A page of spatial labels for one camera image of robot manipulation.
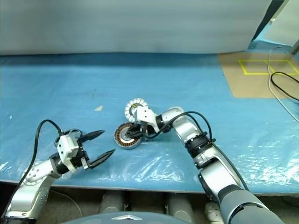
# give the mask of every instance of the blue table surface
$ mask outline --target blue table surface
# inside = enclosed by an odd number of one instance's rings
[[[248,51],[269,52],[256,41]],[[287,52],[289,47],[277,49]],[[127,151],[114,142],[124,106],[135,98],[156,113],[179,105],[209,120],[216,144],[255,193],[299,192],[299,125],[275,99],[234,98],[217,55],[78,54],[1,58],[0,179],[21,178],[43,119],[62,129],[105,129],[85,144],[90,159],[116,148],[93,170],[65,174],[55,184],[105,189],[203,192],[187,150],[174,133]],[[295,114],[298,104],[283,102]],[[199,119],[204,129],[204,122]],[[56,152],[56,130],[42,128],[36,161]]]

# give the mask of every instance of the white wall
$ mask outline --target white wall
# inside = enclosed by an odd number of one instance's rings
[[[246,50],[271,0],[0,0],[0,53]]]
[[[293,46],[299,39],[299,0],[289,0],[263,36]]]

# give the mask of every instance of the yellow tape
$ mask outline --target yellow tape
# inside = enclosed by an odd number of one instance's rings
[[[240,59],[238,60],[244,75],[268,75],[268,72],[247,72],[245,66],[243,65],[243,62],[265,62],[268,64],[269,60],[265,59]],[[290,60],[271,60],[271,62],[287,62],[289,65],[296,71],[296,73],[288,73],[289,75],[299,75],[299,70],[293,65],[293,63]],[[272,68],[272,66],[269,66],[270,70],[275,72],[275,70]]]

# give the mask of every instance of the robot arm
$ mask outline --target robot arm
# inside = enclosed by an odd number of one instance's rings
[[[226,224],[283,224],[257,197],[241,188],[240,177],[231,162],[187,114],[181,107],[173,107],[157,115],[144,100],[133,99],[125,109],[125,115],[131,122],[127,124],[129,128],[120,126],[115,140],[122,147],[128,147],[123,144],[124,140],[134,140],[134,144],[129,146],[132,148],[143,137],[151,138],[149,135],[156,136],[161,129],[168,132],[173,128],[200,170],[199,180],[207,196],[219,204]]]
[[[26,175],[12,197],[11,203],[2,219],[2,224],[34,224],[46,204],[52,183],[69,171],[95,168],[107,160],[114,150],[100,155],[90,162],[83,142],[100,136],[104,131],[91,132],[82,135],[78,129],[67,131],[57,137],[55,145],[58,153],[48,160],[35,164]]]

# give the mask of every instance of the black wire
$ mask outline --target black wire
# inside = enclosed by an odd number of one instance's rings
[[[246,182],[244,181],[243,177],[241,176],[241,174],[239,173],[239,171],[237,170],[237,168],[234,166],[234,164],[232,163],[232,161],[224,154],[224,152],[219,149],[218,147],[216,147],[218,149],[218,151],[221,153],[221,155],[223,155],[223,157],[228,161],[228,163],[231,165],[231,167],[233,168],[233,170],[235,171],[235,173],[238,175],[241,183],[243,184],[245,190],[250,191],[249,187],[247,186]]]
[[[81,132],[81,130],[76,129],[76,128],[67,130],[67,131],[64,132],[64,134],[67,135],[67,134],[69,134],[69,133],[73,133],[73,132],[79,132],[79,137],[78,137],[78,139],[82,136],[82,132]],[[54,141],[54,145],[55,145],[56,147],[57,147],[57,145],[58,145],[59,139],[60,139],[60,136],[58,136],[58,137],[55,139],[55,141]]]
[[[181,116],[189,116],[189,117],[191,117],[193,120],[195,120],[195,124],[199,127],[200,131],[202,132],[202,129],[200,128],[198,122],[196,121],[196,119],[195,119],[193,116],[190,115],[190,113],[194,113],[194,114],[199,115],[199,116],[206,122],[206,125],[207,125],[207,127],[208,127],[208,129],[209,129],[210,140],[212,140],[212,139],[213,139],[213,138],[212,138],[212,129],[211,129],[211,126],[210,126],[209,122],[207,121],[207,119],[205,118],[204,115],[202,115],[201,113],[196,112],[196,111],[187,111],[187,112],[181,113],[181,114],[175,116],[174,118],[172,118],[170,121],[168,121],[163,127],[161,127],[161,129],[160,129],[156,134],[151,135],[151,136],[144,135],[144,137],[147,138],[147,139],[154,139],[154,138],[157,137],[157,136],[158,136],[158,135],[159,135],[165,128],[167,128],[169,125],[172,125],[172,123],[173,123],[176,119],[178,119],[179,117],[181,117]]]
[[[31,168],[32,168],[32,166],[33,166],[33,164],[34,164],[34,161],[35,161],[35,159],[36,159],[36,154],[37,154],[37,147],[38,147],[39,133],[41,132],[41,128],[42,128],[43,124],[46,123],[46,122],[51,123],[51,124],[58,130],[58,134],[59,134],[59,136],[63,134],[63,133],[62,133],[62,130],[60,129],[60,127],[59,127],[57,124],[55,124],[52,120],[49,120],[49,119],[43,120],[43,121],[38,125],[38,127],[37,127],[37,129],[36,129],[36,136],[35,136],[35,140],[34,140],[34,149],[33,149],[33,155],[32,155],[32,158],[31,158],[31,162],[30,162],[30,164],[29,164],[29,166],[28,166],[28,169],[27,169],[26,173],[25,173],[25,174],[23,175],[23,177],[20,179],[20,181],[19,181],[17,187],[15,188],[14,192],[12,193],[12,196],[11,196],[11,198],[9,199],[9,202],[8,202],[6,208],[4,209],[4,212],[3,212],[3,214],[2,214],[1,217],[4,217],[4,216],[5,216],[5,213],[7,212],[7,209],[8,209],[8,207],[9,207],[10,203],[11,203],[11,200],[13,199],[14,194],[16,193],[16,191],[18,190],[18,188],[21,186],[21,184],[22,184],[23,181],[25,180],[26,176],[28,175],[29,171],[31,170]]]
[[[172,123],[177,119],[177,118],[179,118],[179,117],[181,117],[181,116],[189,116],[189,117],[191,117],[192,118],[192,120],[194,121],[194,123],[196,124],[196,126],[199,128],[199,130],[201,131],[201,132],[203,132],[202,131],[202,129],[200,128],[200,126],[199,126],[199,124],[198,124],[198,122],[196,121],[196,119],[192,116],[192,115],[190,115],[190,113],[193,113],[193,114],[197,114],[197,115],[199,115],[205,122],[206,122],[206,125],[207,125],[207,127],[208,127],[208,129],[209,129],[209,136],[210,136],[210,140],[212,140],[213,138],[212,138],[212,128],[211,128],[211,126],[210,126],[210,124],[209,124],[209,122],[208,122],[208,120],[206,119],[206,117],[204,116],[204,115],[202,115],[201,113],[199,113],[199,112],[196,112],[196,111],[187,111],[187,112],[184,112],[184,113],[181,113],[181,114],[179,114],[179,115],[177,115],[177,116],[175,116],[174,118],[172,118],[170,121],[168,121],[156,134],[154,134],[154,135],[152,135],[152,136],[147,136],[147,135],[145,135],[145,138],[147,138],[147,139],[153,139],[153,138],[155,138],[155,137],[157,137],[168,125],[172,125]],[[224,152],[221,150],[221,149],[219,149],[218,147],[216,147],[217,149],[218,149],[218,151],[221,153],[221,155],[228,161],[228,163],[230,164],[230,166],[233,168],[233,170],[235,171],[235,173],[238,175],[238,177],[239,177],[239,179],[240,179],[240,181],[241,181],[241,183],[243,184],[243,186],[244,186],[244,188],[247,190],[247,191],[250,191],[249,190],[249,187],[247,186],[247,184],[246,184],[246,182],[244,181],[244,179],[243,179],[243,177],[241,176],[241,174],[240,174],[240,172],[237,170],[237,168],[234,166],[234,164],[232,163],[232,161],[224,154]]]
[[[299,101],[299,98],[294,97],[294,96],[292,96],[291,94],[287,93],[284,89],[282,89],[280,86],[278,86],[278,85],[273,81],[273,76],[274,76],[275,74],[282,74],[282,75],[288,76],[289,78],[293,79],[293,80],[294,80],[295,82],[297,82],[297,83],[299,83],[299,81],[298,81],[297,79],[295,79],[294,77],[292,77],[292,76],[290,76],[290,75],[288,75],[288,74],[286,74],[286,73],[284,73],[284,72],[281,72],[281,71],[274,72],[274,73],[272,73],[272,75],[271,75],[271,82],[272,82],[272,84],[273,84],[275,87],[279,88],[279,89],[280,89],[283,93],[285,93],[287,96],[289,96],[289,97],[291,97],[291,98],[293,98],[293,99]]]
[[[188,117],[190,117],[193,121],[194,121],[194,123],[196,124],[196,126],[197,126],[197,128],[200,130],[200,132],[204,132],[202,129],[201,129],[201,127],[199,126],[199,124],[198,124],[198,122],[197,122],[197,120],[192,116],[192,115],[190,115],[190,114],[188,114]]]

